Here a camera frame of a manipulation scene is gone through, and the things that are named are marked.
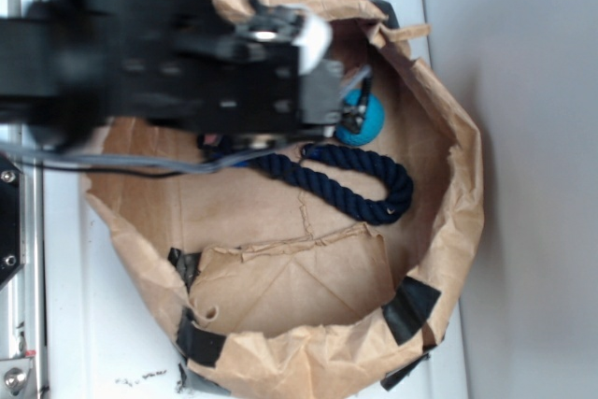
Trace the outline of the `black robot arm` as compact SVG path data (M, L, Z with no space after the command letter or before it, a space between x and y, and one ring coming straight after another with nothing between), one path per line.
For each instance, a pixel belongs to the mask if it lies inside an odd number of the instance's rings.
M247 147L328 136L342 67L329 23L308 9L242 0L44 0L1 22L1 120L57 150L113 118Z

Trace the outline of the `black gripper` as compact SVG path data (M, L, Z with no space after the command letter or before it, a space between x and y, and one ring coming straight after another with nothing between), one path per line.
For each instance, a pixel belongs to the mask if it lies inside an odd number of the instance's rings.
M172 126L229 135L238 147L273 147L330 136L344 114L343 66L329 57L333 30L303 5L247 0L250 14L224 18L212 0L172 14Z

